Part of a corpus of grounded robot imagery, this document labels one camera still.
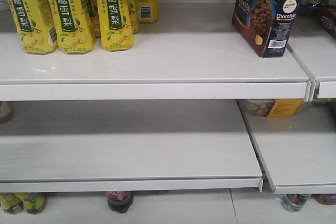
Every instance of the shelf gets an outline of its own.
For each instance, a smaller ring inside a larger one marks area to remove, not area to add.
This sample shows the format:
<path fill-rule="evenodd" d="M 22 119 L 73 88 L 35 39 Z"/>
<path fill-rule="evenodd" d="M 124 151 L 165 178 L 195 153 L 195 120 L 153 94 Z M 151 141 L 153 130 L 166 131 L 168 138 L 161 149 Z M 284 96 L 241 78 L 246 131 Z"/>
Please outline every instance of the shelf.
<path fill-rule="evenodd" d="M 0 191 L 258 187 L 235 100 L 15 102 Z"/>
<path fill-rule="evenodd" d="M 334 224 L 336 206 L 324 206 L 311 197 L 299 212 L 288 212 L 270 189 L 232 189 L 238 224 Z"/>
<path fill-rule="evenodd" d="M 39 215 L 21 212 L 9 215 L 0 209 L 2 224 L 221 224 L 236 223 L 230 191 L 187 190 L 166 194 L 136 192 L 134 203 L 126 214 L 112 212 L 104 193 L 57 193 L 48 197 L 45 210 Z"/>
<path fill-rule="evenodd" d="M 308 76 L 286 51 L 261 59 L 231 25 L 234 4 L 161 4 L 135 45 L 85 55 L 23 52 L 0 20 L 0 100 L 304 98 Z"/>
<path fill-rule="evenodd" d="M 244 116 L 275 194 L 335 193 L 336 126 L 327 108 L 290 118 Z"/>
<path fill-rule="evenodd" d="M 290 51 L 300 62 L 319 98 L 336 97 L 336 40 L 318 24 L 316 18 L 298 17 L 289 40 Z"/>

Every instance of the dark bottle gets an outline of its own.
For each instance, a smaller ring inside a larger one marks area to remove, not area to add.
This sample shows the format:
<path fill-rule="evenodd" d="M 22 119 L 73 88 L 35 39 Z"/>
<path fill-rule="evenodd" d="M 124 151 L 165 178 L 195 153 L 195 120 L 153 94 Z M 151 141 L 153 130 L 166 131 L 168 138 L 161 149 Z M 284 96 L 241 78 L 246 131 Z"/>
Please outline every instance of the dark bottle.
<path fill-rule="evenodd" d="M 107 191 L 106 195 L 111 210 L 121 214 L 127 212 L 133 204 L 133 194 L 131 191 Z"/>

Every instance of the floor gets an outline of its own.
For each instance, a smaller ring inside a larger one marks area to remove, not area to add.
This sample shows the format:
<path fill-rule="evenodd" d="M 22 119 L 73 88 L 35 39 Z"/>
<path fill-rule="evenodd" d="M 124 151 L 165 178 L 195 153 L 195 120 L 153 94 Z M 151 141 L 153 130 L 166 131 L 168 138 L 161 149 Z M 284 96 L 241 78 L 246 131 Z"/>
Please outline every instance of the floor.
<path fill-rule="evenodd" d="M 267 188 L 218 190 L 139 191 L 126 214 L 112 212 L 102 192 L 50 193 L 39 215 L 0 211 L 0 224 L 335 224 L 336 206 L 310 198 L 300 212 L 283 209 L 278 196 Z"/>

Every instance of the chocolate cereal box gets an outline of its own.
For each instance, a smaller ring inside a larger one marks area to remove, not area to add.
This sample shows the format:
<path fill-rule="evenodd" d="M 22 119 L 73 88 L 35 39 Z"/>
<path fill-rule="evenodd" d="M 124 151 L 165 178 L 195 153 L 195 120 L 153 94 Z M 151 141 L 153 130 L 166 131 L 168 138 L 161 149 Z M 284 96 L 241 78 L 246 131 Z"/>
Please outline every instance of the chocolate cereal box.
<path fill-rule="evenodd" d="M 260 57 L 282 57 L 302 0 L 236 0 L 233 25 Z"/>

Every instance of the white metal shelf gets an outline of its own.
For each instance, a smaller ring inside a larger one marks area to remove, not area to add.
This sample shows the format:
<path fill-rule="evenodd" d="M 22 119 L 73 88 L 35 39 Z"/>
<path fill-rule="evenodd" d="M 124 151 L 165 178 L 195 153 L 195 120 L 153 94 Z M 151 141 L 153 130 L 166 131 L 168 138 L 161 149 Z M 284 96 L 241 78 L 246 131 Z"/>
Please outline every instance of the white metal shelf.
<path fill-rule="evenodd" d="M 162 4 L 134 48 L 85 55 L 23 52 L 0 20 L 0 100 L 304 98 L 308 76 L 289 51 L 260 59 L 231 25 L 230 4 Z"/>
<path fill-rule="evenodd" d="M 0 191 L 258 187 L 235 100 L 15 102 Z"/>
<path fill-rule="evenodd" d="M 290 118 L 244 116 L 275 194 L 335 193 L 336 126 L 327 108 Z"/>
<path fill-rule="evenodd" d="M 290 35 L 289 49 L 313 83 L 319 98 L 336 97 L 336 40 L 313 17 L 298 17 Z"/>

